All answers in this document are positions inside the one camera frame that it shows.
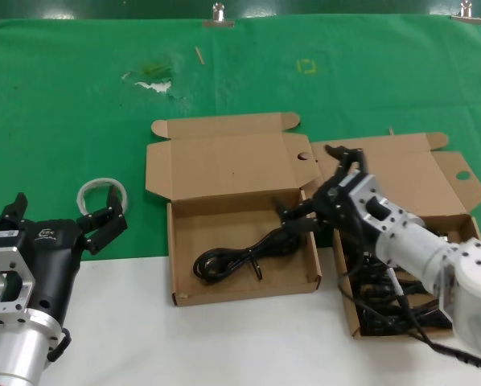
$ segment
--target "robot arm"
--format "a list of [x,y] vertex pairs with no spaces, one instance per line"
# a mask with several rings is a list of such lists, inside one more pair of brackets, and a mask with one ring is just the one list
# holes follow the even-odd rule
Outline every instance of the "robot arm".
[[[439,298],[456,335],[481,352],[481,240],[451,244],[424,228],[423,221],[388,201],[366,168],[361,149],[327,146],[339,160],[335,175],[294,209],[278,207],[289,232],[325,226],[354,236],[389,266],[400,266]],[[353,163],[358,168],[349,172]],[[314,219],[303,216],[315,213]]]
[[64,320],[83,251],[100,252],[127,228],[114,187],[106,208],[77,221],[34,222],[23,218],[26,209],[19,193],[0,215],[0,386],[38,385],[44,368],[64,353],[71,342]]

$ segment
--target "cardboard box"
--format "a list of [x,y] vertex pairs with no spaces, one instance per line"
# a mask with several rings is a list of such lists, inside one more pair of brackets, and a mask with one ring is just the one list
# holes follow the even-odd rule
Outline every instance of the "cardboard box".
[[[312,150],[326,180],[338,165],[324,150],[326,144],[362,148],[368,170],[376,176],[385,197],[420,216],[427,228],[447,233],[449,241],[460,243],[471,237],[480,238],[478,225],[469,212],[481,203],[481,183],[460,153],[436,151],[447,143],[448,137],[443,133],[419,133],[315,142]],[[346,261],[338,232],[334,232],[333,247],[341,275],[346,272]],[[348,279],[343,289],[352,294]],[[356,307],[346,298],[343,303],[349,331],[360,338]],[[446,334],[431,332],[432,336]]]
[[247,248],[280,227],[273,198],[303,199],[301,187],[320,178],[308,138],[283,133],[299,124],[295,113],[156,121],[153,132],[170,141],[147,148],[146,189],[167,206],[172,297],[189,306],[315,291],[321,270],[313,233],[293,256],[250,264],[209,285],[192,272],[209,249]]

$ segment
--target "clear tape roll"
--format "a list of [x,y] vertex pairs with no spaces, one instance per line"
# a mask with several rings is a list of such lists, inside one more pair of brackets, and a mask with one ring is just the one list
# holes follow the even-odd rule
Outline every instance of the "clear tape roll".
[[109,187],[110,185],[114,185],[121,192],[122,212],[124,214],[126,213],[126,210],[128,209],[128,195],[126,194],[126,189],[122,183],[116,179],[93,179],[81,187],[80,191],[78,191],[78,196],[76,197],[76,203],[78,204],[78,208],[80,209],[82,215],[86,216],[88,214],[87,207],[85,205],[85,194],[92,189],[96,189],[97,187]]

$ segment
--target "yellow square mark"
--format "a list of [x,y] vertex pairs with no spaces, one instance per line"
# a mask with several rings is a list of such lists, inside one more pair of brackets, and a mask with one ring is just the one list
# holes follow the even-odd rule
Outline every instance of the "yellow square mark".
[[298,65],[298,72],[302,72],[304,74],[315,74],[315,62],[310,59],[301,59],[297,61]]

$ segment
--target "green mat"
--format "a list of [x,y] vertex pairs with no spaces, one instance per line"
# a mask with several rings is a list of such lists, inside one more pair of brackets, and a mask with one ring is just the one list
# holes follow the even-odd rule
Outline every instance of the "green mat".
[[[166,93],[135,84],[169,79]],[[297,131],[312,141],[391,126],[443,131],[481,179],[481,26],[337,14],[245,19],[233,29],[2,22],[0,211],[24,191],[28,218],[76,218],[79,188],[115,178],[129,192],[129,230],[96,258],[166,255],[165,201],[144,190],[151,122],[277,111],[297,112]],[[95,194],[91,209],[103,199]],[[481,206],[475,215],[481,227]]]

